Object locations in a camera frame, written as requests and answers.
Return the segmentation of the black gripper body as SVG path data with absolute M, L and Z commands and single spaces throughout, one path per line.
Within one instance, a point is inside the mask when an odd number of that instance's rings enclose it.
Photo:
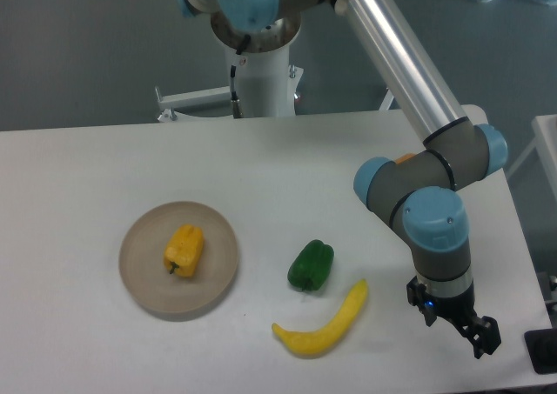
M 473 284 L 470 284 L 464 292 L 455 297 L 436 297 L 429 294 L 426 286 L 414 277 L 406 285 L 406 294 L 408 303 L 417 307 L 421 314 L 424 308 L 429 308 L 435 312 L 437 319 L 440 317 L 452 324 L 453 319 L 476 315 L 473 289 Z

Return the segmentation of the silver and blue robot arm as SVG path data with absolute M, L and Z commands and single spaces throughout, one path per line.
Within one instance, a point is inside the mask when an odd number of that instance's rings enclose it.
M 359 200 L 410 248 L 416 274 L 408 302 L 427 324 L 445 319 L 476 357 L 500 346 L 492 317 L 476 314 L 469 223 L 459 191 L 499 170 L 507 143 L 487 124 L 473 124 L 393 0 L 177 0 L 186 17 L 207 14 L 232 53 L 224 93 L 235 118 L 294 112 L 285 63 L 272 76 L 249 61 L 292 42 L 304 10 L 329 3 L 345 17 L 393 93 L 424 149 L 402 162 L 366 161 L 353 189 Z

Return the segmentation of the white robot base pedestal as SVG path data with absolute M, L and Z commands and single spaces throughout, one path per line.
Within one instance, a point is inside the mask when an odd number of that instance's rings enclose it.
M 226 106 L 228 118 L 296 115 L 297 88 L 304 69 L 290 62 L 288 45 L 240 55 L 229 47 L 224 50 L 227 67 L 236 69 L 234 77 L 227 77 L 227 85 L 168 96 L 155 89 L 160 123 L 191 121 L 193 111 L 213 106 Z

